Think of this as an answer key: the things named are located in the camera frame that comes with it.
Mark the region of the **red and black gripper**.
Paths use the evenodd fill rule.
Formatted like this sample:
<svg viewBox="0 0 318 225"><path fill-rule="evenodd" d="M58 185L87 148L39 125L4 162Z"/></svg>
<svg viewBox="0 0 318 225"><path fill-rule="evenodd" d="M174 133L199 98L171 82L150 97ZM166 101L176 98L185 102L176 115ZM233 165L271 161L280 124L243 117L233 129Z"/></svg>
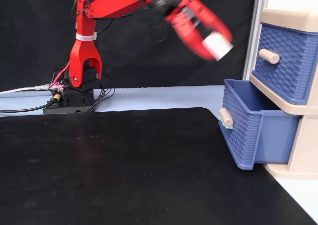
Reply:
<svg viewBox="0 0 318 225"><path fill-rule="evenodd" d="M203 45L203 35L216 31L228 42L232 40L229 29L199 0L152 0L151 6L170 23L182 43L204 60L214 57Z"/></svg>

